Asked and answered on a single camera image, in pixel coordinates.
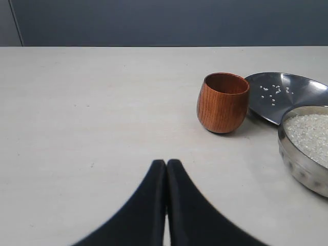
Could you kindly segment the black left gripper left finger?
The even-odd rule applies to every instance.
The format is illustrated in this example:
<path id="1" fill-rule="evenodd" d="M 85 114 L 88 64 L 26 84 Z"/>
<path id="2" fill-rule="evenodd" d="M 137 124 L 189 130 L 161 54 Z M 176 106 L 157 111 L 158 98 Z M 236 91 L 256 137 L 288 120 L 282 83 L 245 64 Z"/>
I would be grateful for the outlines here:
<path id="1" fill-rule="evenodd" d="M 157 159 L 115 215 L 75 245 L 163 245 L 166 211 L 167 166 Z"/>

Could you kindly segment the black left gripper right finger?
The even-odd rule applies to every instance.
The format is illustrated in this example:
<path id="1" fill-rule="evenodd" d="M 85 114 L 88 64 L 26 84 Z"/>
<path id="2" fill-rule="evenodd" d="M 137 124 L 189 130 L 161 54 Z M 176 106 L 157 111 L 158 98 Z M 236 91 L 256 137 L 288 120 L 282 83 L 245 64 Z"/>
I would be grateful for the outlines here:
<path id="1" fill-rule="evenodd" d="M 167 163 L 171 245 L 264 245 L 218 212 L 192 182 L 182 163 Z"/>

